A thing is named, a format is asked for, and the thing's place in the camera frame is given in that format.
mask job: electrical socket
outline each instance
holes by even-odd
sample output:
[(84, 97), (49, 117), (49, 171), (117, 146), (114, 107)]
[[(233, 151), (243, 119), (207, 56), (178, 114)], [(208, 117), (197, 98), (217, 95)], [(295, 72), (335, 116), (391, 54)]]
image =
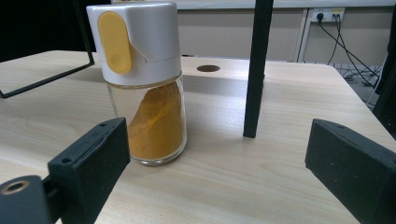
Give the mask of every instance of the electrical socket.
[(335, 22), (335, 16), (340, 15), (338, 21), (342, 21), (344, 17), (344, 7), (331, 7), (331, 8), (314, 8), (314, 13), (312, 14), (312, 22), (318, 22), (317, 15), (323, 13), (322, 22)]

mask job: white lid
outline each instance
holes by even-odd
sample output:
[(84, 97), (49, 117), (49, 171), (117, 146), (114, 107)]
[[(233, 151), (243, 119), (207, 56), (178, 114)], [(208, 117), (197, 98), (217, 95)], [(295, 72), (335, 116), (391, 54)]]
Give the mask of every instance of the white lid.
[(147, 85), (180, 74), (175, 3), (92, 6), (87, 12), (106, 81)]

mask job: yellow button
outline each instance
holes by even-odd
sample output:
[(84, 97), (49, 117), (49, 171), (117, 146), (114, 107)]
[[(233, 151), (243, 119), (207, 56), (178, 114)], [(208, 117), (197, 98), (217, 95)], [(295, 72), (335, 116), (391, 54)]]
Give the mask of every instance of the yellow button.
[(99, 18), (108, 67), (115, 73), (126, 74), (132, 69), (133, 58), (125, 21), (115, 12), (105, 12)]

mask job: light wood tabletop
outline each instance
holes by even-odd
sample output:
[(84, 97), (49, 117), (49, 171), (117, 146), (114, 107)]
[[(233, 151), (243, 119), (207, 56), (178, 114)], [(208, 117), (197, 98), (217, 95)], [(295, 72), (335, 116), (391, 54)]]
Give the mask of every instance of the light wood tabletop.
[[(0, 63), (0, 90), (87, 61), (83, 52), (49, 51)], [(220, 70), (197, 71), (203, 64)], [(305, 168), (312, 119), (343, 124), (393, 151), (396, 146), (335, 69), (267, 63), (255, 139), (242, 136), (248, 61), (182, 58), (182, 69), (185, 150), (159, 167), (131, 161), (96, 223), (358, 223)], [(44, 178), (47, 162), (113, 118), (99, 63), (0, 100), (0, 183)]]

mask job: spice jar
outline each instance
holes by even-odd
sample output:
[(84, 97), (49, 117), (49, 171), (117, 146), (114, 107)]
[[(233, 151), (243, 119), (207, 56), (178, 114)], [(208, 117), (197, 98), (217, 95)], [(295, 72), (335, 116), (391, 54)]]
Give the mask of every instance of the spice jar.
[(176, 4), (87, 11), (115, 114), (128, 123), (132, 159), (145, 165), (174, 159), (187, 140)]

